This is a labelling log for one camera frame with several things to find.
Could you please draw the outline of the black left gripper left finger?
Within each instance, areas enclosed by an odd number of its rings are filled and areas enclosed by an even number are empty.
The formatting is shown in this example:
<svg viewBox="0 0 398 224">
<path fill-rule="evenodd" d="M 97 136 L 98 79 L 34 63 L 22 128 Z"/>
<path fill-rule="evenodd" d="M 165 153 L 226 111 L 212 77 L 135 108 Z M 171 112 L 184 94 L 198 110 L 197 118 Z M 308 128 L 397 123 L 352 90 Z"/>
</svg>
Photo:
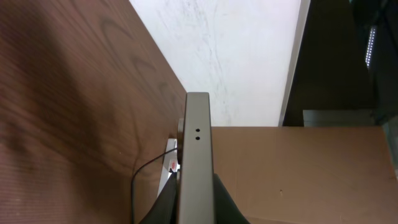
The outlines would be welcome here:
<svg viewBox="0 0 398 224">
<path fill-rule="evenodd" d="M 177 174 L 173 173 L 140 224 L 176 224 L 177 201 Z"/>
</svg>

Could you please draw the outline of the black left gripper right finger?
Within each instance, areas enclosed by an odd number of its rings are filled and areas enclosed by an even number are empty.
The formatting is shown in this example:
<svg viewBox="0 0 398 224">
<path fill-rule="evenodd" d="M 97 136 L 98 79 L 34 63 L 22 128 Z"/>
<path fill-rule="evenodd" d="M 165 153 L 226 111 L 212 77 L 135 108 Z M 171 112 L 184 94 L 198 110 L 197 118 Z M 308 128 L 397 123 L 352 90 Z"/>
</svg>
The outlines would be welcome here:
<svg viewBox="0 0 398 224">
<path fill-rule="evenodd" d="M 213 174 L 217 224 L 249 224 L 217 174 Z"/>
</svg>

